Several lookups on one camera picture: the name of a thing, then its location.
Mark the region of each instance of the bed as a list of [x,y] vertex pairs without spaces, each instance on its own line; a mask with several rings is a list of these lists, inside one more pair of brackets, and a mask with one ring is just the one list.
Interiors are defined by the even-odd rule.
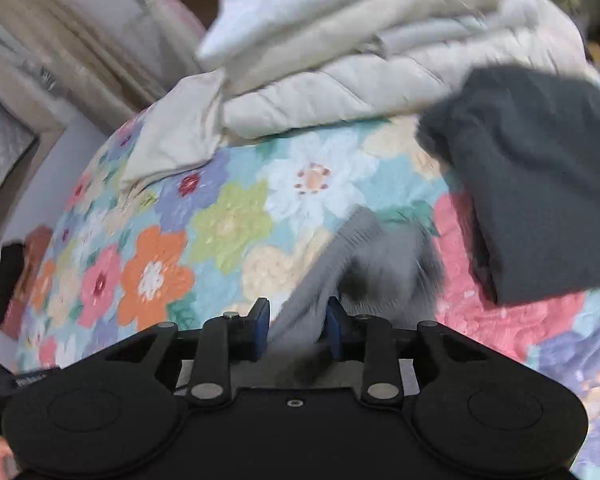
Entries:
[[417,219],[446,269],[437,318],[568,386],[589,436],[574,463],[600,479],[600,289],[513,307],[470,272],[471,203],[414,140],[417,117],[360,121],[222,148],[206,166],[118,193],[143,115],[84,171],[26,309],[16,366],[73,362],[162,320],[199,328],[259,296],[275,315],[356,203]]

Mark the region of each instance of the silver bolt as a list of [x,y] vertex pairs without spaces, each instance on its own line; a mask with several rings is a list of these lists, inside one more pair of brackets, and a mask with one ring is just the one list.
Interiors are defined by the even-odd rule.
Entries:
[[211,400],[220,397],[224,388],[220,384],[200,383],[191,389],[191,395],[200,400]]
[[389,400],[398,395],[400,390],[389,383],[376,383],[369,386],[366,392],[375,399]]

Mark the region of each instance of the white wall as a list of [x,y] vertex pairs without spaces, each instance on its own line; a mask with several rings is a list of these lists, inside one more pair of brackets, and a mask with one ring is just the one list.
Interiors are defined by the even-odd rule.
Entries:
[[[53,228],[75,183],[98,148],[107,140],[93,124],[76,117],[33,177],[6,227],[1,245],[24,237],[41,224]],[[0,362],[14,364],[16,342],[0,331]]]
[[167,89],[183,76],[159,26],[136,0],[73,0],[97,27],[114,38]]

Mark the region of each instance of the white comforter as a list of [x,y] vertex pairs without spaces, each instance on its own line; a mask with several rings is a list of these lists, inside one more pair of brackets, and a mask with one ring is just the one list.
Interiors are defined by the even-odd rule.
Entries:
[[[337,10],[324,0],[302,1],[310,4],[290,4],[294,12],[285,7],[260,11],[237,35],[242,42],[223,43],[217,38],[228,37],[226,27],[235,25],[229,16],[238,12],[225,6],[228,16],[221,16],[201,48],[206,62],[222,59],[224,68],[184,79],[152,108],[122,177],[123,188],[141,189],[166,174],[204,164],[223,126],[251,139],[417,112],[460,88],[474,67],[489,64],[513,62],[569,75],[587,70],[577,28],[548,0],[338,0]],[[327,7],[332,10],[323,15]],[[304,23],[288,30],[290,23],[298,23],[298,9],[306,10]],[[421,23],[426,30],[427,20],[475,13],[482,19],[483,12],[488,30],[475,27],[474,35],[462,34],[461,40],[450,28],[435,43],[416,39],[418,47],[394,56],[350,54],[391,27]],[[510,25],[512,13],[532,19]],[[216,97],[222,81],[220,105]],[[201,98],[208,88],[214,97]],[[194,120],[184,120],[183,110]],[[179,127],[174,115],[181,119]]]

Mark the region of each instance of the red flower center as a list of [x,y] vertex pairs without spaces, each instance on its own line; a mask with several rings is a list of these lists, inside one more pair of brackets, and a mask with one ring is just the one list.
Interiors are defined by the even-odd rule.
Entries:
[[107,277],[104,274],[104,272],[101,272],[98,275],[98,279],[96,280],[96,286],[93,289],[93,293],[96,296],[99,296],[102,294],[102,291],[104,290],[104,287],[107,285]]
[[182,179],[182,182],[178,186],[181,197],[186,197],[188,194],[193,193],[200,183],[200,176],[197,173],[187,175]]

